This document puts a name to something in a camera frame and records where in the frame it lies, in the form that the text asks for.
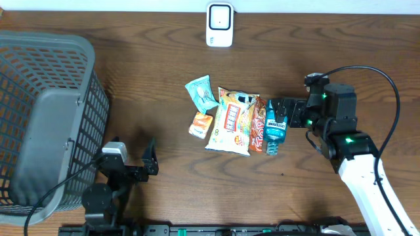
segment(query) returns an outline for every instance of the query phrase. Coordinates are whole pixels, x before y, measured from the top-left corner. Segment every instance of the bottle label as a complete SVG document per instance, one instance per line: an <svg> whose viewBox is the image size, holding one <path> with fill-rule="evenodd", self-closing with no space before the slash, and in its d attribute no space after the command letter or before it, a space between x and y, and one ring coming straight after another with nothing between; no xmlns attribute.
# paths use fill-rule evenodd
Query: bottle label
<svg viewBox="0 0 420 236"><path fill-rule="evenodd" d="M277 123L274 119L267 119L267 127L286 130L286 122Z"/></svg>

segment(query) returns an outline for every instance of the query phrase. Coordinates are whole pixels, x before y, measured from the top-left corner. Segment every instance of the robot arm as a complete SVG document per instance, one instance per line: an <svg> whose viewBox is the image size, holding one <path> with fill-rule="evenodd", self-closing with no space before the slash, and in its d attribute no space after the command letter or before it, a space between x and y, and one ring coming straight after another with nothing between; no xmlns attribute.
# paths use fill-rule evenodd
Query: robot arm
<svg viewBox="0 0 420 236"><path fill-rule="evenodd" d="M353 68L371 69L365 66L350 66L345 69ZM384 75L378 69L373 70ZM287 117L290 128L307 128L319 138L321 146L316 147L307 136L312 146L330 161L334 171L350 189L372 235L419 235L385 176L382 161L378 159L378 149L369 135L356 130L358 118L354 88L350 85L329 83L329 78L319 73L306 76L305 85L310 92L307 100L280 98L272 102L276 110L276 122L283 122L284 117ZM377 161L379 180L375 175ZM377 181L382 185L385 196L398 217L392 214Z"/></svg>
<svg viewBox="0 0 420 236"><path fill-rule="evenodd" d="M372 235L402 235L400 226L391 214L379 188L375 185L374 162L375 157L372 154L356 155L353 160L345 159L339 168L339 175L352 192ZM419 235L394 190L392 190L381 160L379 160L378 171L382 178L385 193L398 217L410 235Z"/></svg>

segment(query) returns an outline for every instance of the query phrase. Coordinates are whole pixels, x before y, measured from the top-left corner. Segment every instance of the wood grain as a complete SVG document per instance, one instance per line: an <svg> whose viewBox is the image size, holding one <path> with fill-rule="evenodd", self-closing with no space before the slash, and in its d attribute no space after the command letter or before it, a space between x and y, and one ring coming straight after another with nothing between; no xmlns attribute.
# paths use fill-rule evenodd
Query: wood grain
<svg viewBox="0 0 420 236"><path fill-rule="evenodd" d="M157 140L159 175L135 188L126 212L143 222L275 224L324 216L362 222L350 191L310 147L304 130L289 129L275 157L205 151L208 137L187 131L196 108L184 85L209 74L213 91L221 86L264 99L305 97L306 74L350 64L381 68L402 99L384 165L420 227L420 16L239 13L227 49L205 44L204 14L5 12L0 26L76 34L93 44L96 72L112 101L106 140L120 136L138 165L150 137ZM380 146L394 116L390 86L368 71L331 78L355 86L358 128ZM83 217L83 209L55 213L31 226L30 235L56 235L59 226L82 224ZM0 228L2 235L22 233L21 227Z"/></svg>

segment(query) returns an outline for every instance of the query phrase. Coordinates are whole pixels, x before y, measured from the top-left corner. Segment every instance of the listerine bottle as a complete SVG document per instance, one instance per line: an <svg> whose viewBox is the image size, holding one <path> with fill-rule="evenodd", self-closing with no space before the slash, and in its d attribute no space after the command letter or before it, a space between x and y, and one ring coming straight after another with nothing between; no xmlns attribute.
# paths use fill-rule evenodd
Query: listerine bottle
<svg viewBox="0 0 420 236"><path fill-rule="evenodd" d="M267 141L267 154L277 155L278 145L286 139L287 117L282 123L276 122L275 111L271 100L267 102L267 115L264 126L264 140Z"/></svg>

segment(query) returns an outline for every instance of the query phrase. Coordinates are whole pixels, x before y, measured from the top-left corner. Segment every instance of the gray plastic basket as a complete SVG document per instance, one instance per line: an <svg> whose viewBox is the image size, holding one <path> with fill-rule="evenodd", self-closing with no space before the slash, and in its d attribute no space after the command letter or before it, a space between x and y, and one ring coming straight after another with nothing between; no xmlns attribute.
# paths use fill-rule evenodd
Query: gray plastic basket
<svg viewBox="0 0 420 236"><path fill-rule="evenodd" d="M108 99L84 38L0 31L0 223L24 225L32 206L102 145ZM30 224L81 206L92 167L60 187Z"/></svg>

